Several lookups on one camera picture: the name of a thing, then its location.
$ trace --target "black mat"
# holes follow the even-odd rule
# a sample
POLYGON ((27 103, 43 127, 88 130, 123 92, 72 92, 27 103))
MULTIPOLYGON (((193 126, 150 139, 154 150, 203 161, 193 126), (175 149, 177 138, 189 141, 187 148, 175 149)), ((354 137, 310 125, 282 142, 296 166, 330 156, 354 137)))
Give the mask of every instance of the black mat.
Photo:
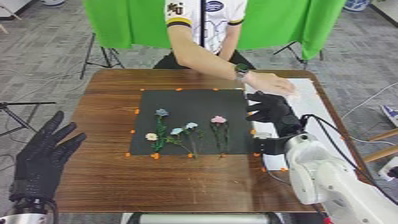
MULTIPOLYGON (((161 108, 170 111, 164 119, 168 125, 168 135, 175 128, 189 122, 200 124, 198 129, 205 131, 202 154, 219 154, 216 136, 210 128, 210 120, 219 115, 230 122, 230 154, 248 154, 253 146, 251 122, 246 121, 248 100, 242 90, 154 90, 145 91, 141 101, 141 114, 136 119, 136 134, 132 141, 132 154, 150 155, 154 153, 152 142, 147 134, 155 133, 157 117, 161 108)), ((184 138, 187 147, 193 149, 191 141, 184 138)), ((186 149, 168 144, 161 152, 162 155, 187 154, 186 149)))

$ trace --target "green screen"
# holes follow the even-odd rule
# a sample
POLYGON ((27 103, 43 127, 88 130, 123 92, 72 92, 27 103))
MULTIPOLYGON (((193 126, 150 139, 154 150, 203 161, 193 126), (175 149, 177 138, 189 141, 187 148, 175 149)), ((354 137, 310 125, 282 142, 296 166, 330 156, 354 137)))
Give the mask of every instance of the green screen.
MULTIPOLYGON (((84 0, 104 47, 141 44, 171 48, 164 4, 166 0, 84 0)), ((344 5, 346 0, 250 0, 239 49, 299 41, 310 60, 324 48, 344 5)))

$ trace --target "wristwatch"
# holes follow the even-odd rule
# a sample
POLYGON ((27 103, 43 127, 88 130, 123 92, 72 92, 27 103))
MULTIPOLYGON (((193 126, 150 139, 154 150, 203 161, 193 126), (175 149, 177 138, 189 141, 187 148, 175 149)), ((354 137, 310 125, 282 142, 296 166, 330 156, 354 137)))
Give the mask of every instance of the wristwatch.
POLYGON ((241 82, 244 82, 244 78, 246 78, 246 75, 250 73, 250 66, 246 64, 237 64, 235 66, 235 72, 237 72, 237 80, 241 82))

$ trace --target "human arm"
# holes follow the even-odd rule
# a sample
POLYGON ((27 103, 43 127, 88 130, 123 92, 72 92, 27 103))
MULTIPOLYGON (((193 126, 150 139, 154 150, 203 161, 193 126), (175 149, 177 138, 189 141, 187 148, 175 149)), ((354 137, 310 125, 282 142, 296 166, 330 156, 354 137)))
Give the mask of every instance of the human arm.
MULTIPOLYGON (((175 25, 170 27, 168 33, 178 64, 193 68, 205 75, 235 80, 235 64, 216 56, 196 44, 191 27, 175 25)), ((264 92, 273 92, 278 95, 290 95, 296 92, 296 86, 290 81, 280 78, 273 73, 258 73, 251 71, 242 81, 255 89, 264 92)))

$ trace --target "human hand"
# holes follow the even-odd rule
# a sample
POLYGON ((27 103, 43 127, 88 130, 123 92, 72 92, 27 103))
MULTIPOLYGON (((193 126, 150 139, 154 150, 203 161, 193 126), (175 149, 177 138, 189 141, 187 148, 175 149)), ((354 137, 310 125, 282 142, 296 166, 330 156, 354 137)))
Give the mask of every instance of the human hand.
POLYGON ((258 73, 251 71, 244 78, 244 82, 266 93, 273 93, 282 96, 296 94, 296 85, 289 79, 278 77, 274 73, 258 73))
POLYGON ((303 124, 285 97, 258 91, 255 94, 248 94, 248 99, 257 102, 248 107, 248 112, 257 111, 248 117, 248 121, 273 122, 280 137, 301 133, 303 124))
POLYGON ((56 132, 63 120, 65 112, 59 111, 17 156, 11 201, 22 198, 54 199, 65 165, 86 140, 83 133, 61 143, 77 129, 77 124, 72 123, 56 132))

